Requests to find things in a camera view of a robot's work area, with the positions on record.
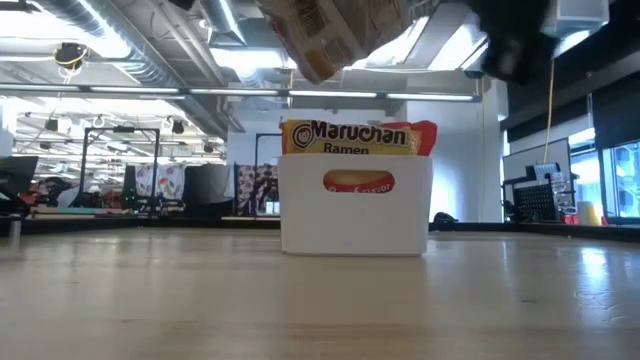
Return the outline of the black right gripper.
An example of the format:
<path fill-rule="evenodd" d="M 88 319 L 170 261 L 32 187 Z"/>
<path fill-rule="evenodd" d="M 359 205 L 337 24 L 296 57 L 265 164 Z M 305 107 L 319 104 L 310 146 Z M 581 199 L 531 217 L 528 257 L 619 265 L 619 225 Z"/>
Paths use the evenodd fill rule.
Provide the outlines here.
<path fill-rule="evenodd" d="M 469 0 L 487 35 L 484 73 L 526 85 L 550 62 L 556 39 L 543 32 L 551 0 Z"/>

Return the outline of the red Maruchan ramen pack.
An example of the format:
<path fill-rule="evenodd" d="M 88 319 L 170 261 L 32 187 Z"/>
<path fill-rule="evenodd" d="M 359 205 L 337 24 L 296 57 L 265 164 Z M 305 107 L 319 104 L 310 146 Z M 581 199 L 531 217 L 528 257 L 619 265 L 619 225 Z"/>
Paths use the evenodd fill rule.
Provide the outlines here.
<path fill-rule="evenodd" d="M 407 130 L 411 134 L 411 150 L 413 155 L 429 156 L 436 144 L 438 127 L 431 121 L 391 122 L 385 128 Z"/>
<path fill-rule="evenodd" d="M 330 155 L 413 155 L 411 134 L 382 125 L 334 124 L 321 120 L 287 120 L 280 124 L 282 153 Z M 381 170 L 332 170 L 323 177 L 330 192 L 388 193 L 395 179 Z"/>

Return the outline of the teal Maruchan ramen pack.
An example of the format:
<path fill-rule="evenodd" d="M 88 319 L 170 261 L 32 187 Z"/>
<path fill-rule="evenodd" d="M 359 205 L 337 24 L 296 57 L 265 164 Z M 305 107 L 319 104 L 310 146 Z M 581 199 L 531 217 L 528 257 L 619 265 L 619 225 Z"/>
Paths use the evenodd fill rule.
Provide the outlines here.
<path fill-rule="evenodd" d="M 319 84 L 402 35 L 407 0 L 256 0 L 300 73 Z"/>

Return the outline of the metal ceiling air unit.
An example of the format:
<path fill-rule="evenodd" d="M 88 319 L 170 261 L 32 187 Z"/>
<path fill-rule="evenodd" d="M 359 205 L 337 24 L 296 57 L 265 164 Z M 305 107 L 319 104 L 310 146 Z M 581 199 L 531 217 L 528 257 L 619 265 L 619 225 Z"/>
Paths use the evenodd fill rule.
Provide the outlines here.
<path fill-rule="evenodd" d="M 558 39 L 556 57 L 610 20 L 614 0 L 551 0 L 543 30 Z M 487 35 L 471 10 L 449 0 L 407 0 L 414 23 L 398 38 L 351 65 L 351 70 L 425 73 L 480 69 Z"/>

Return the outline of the black window blind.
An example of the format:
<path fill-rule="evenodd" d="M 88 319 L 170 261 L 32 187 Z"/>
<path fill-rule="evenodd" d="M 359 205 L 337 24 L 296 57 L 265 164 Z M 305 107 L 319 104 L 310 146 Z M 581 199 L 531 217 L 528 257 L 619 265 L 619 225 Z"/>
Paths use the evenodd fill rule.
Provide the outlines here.
<path fill-rule="evenodd" d="M 597 148 L 640 140 L 640 79 L 613 84 L 593 94 Z"/>

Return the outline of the black pegboard rack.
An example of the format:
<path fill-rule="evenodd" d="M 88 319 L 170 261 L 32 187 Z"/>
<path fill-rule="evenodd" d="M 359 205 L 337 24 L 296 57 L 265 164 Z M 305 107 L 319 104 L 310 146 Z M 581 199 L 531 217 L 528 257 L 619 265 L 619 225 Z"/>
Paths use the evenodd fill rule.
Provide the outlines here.
<path fill-rule="evenodd" d="M 573 224 L 578 214 L 575 181 L 580 176 L 565 175 L 558 163 L 529 165 L 525 172 L 501 185 L 506 222 Z"/>

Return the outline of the glass window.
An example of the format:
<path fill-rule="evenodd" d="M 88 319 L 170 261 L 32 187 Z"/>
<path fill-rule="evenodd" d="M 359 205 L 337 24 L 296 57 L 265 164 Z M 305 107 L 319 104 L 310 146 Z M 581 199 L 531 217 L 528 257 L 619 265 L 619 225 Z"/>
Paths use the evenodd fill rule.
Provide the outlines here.
<path fill-rule="evenodd" d="M 576 202 L 592 204 L 608 224 L 640 225 L 640 141 L 598 150 L 589 128 L 569 145 Z"/>

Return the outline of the yellow cylinder container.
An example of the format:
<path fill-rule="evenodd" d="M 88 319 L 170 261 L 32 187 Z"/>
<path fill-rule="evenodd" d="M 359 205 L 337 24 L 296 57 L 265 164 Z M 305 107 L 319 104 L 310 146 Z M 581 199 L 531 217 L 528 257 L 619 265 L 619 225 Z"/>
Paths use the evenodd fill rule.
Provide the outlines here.
<path fill-rule="evenodd" d="M 588 226 L 600 226 L 602 224 L 602 210 L 598 203 L 581 201 L 577 205 L 579 223 Z"/>

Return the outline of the white plastic bin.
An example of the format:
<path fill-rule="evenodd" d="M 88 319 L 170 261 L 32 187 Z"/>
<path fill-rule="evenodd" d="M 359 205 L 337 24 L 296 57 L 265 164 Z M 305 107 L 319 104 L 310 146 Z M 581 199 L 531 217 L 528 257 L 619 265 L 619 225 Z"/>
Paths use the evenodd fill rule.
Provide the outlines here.
<path fill-rule="evenodd" d="M 332 170 L 387 171 L 382 194 L 331 192 Z M 291 154 L 279 159 L 281 246 L 289 254 L 419 256 L 426 251 L 433 161 L 423 156 Z"/>

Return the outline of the patterned cloth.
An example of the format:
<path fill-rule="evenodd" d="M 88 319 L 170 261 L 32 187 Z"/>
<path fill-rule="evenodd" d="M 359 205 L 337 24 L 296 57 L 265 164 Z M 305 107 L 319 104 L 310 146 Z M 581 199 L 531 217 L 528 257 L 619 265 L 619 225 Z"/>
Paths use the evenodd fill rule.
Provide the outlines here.
<path fill-rule="evenodd" d="M 241 217 L 271 216 L 279 202 L 276 165 L 234 165 L 235 214 Z"/>

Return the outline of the colourful printed cloth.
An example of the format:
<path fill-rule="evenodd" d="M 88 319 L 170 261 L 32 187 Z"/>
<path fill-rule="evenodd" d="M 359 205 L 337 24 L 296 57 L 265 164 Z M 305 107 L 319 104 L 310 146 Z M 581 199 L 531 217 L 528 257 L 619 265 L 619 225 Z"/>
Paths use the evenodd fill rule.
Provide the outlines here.
<path fill-rule="evenodd" d="M 161 194 L 169 200 L 181 200 L 185 188 L 184 165 L 157 166 L 153 172 L 153 165 L 139 165 L 135 167 L 136 192 L 141 196 L 156 196 Z"/>

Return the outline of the person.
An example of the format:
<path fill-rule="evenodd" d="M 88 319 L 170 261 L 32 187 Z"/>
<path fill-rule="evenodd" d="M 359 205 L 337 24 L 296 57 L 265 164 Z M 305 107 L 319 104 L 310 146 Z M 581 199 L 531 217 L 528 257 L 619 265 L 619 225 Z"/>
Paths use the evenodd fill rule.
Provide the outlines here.
<path fill-rule="evenodd" d="M 48 177 L 38 183 L 36 204 L 67 208 L 76 199 L 79 188 L 60 177 Z"/>

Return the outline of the black monitor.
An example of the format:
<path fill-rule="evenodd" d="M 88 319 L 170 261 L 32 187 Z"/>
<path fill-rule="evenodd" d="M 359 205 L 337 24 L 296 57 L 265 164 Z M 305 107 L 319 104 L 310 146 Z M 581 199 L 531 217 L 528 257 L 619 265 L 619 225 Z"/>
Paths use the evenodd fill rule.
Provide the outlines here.
<path fill-rule="evenodd" d="M 0 157 L 0 190 L 12 195 L 27 192 L 38 161 L 38 156 Z"/>

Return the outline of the black desk equipment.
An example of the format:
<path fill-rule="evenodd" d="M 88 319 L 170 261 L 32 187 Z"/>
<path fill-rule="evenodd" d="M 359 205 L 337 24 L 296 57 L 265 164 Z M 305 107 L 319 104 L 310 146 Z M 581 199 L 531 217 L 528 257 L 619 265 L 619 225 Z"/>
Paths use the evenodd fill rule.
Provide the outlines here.
<path fill-rule="evenodd" d="M 26 217 L 30 213 L 30 205 L 19 196 L 0 193 L 0 217 Z"/>

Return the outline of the black aluminium table frame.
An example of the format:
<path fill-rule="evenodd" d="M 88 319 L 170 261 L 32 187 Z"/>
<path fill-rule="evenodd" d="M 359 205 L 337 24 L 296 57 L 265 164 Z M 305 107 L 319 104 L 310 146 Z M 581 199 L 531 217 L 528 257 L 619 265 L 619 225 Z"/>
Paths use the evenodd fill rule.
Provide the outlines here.
<path fill-rule="evenodd" d="M 0 217 L 0 237 L 7 237 L 13 224 L 20 225 L 24 235 L 42 235 L 65 232 L 112 230 L 124 228 L 208 228 L 234 230 L 278 230 L 281 221 L 266 218 L 197 219 L 169 218 L 157 219 L 127 216 L 101 216 L 97 218 L 52 218 L 30 219 L 20 217 Z M 640 244 L 640 227 L 634 226 L 587 226 L 560 223 L 469 223 L 431 222 L 431 232 L 505 232 L 531 233 L 539 235 L 585 238 L 599 241 L 614 241 Z"/>

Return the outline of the silver ventilation duct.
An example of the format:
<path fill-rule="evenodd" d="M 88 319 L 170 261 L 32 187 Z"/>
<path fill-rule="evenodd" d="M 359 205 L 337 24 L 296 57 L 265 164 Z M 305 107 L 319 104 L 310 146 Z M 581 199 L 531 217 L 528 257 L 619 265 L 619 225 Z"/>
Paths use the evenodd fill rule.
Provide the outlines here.
<path fill-rule="evenodd" d="M 186 86 L 184 80 L 146 40 L 111 0 L 35 0 L 44 11 L 89 36 L 89 46 L 111 57 L 115 66 L 140 85 L 150 88 Z M 244 128 L 222 109 L 220 98 L 178 93 L 170 103 L 184 111 L 207 134 L 224 137 Z"/>

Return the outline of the black frame station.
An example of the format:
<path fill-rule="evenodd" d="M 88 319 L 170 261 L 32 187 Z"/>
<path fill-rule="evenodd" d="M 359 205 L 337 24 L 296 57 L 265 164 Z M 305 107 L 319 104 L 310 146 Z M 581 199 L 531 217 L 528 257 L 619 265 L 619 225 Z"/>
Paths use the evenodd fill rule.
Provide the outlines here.
<path fill-rule="evenodd" d="M 84 137 L 83 137 L 82 155 L 81 155 L 80 182 L 78 187 L 78 194 L 74 199 L 74 201 L 71 203 L 71 207 L 80 207 L 82 205 L 81 197 L 83 196 L 83 193 L 84 193 L 88 148 L 91 144 L 91 142 L 89 141 L 89 137 L 91 133 L 94 131 L 99 132 L 96 138 L 99 138 L 100 135 L 106 131 L 110 131 L 113 133 L 151 132 L 155 134 L 155 140 L 153 141 L 154 154 L 153 154 L 153 165 L 152 165 L 152 190 L 151 190 L 151 196 L 147 199 L 146 206 L 151 216 L 158 215 L 159 212 L 157 210 L 157 207 L 159 206 L 159 200 L 156 197 L 156 180 L 157 180 L 157 170 L 158 170 L 158 160 L 159 160 L 159 150 L 160 150 L 160 135 L 161 135 L 161 132 L 158 128 L 141 128 L 141 127 L 124 126 L 124 125 L 117 125 L 113 127 L 103 127 L 103 128 L 98 128 L 98 127 L 85 128 Z"/>

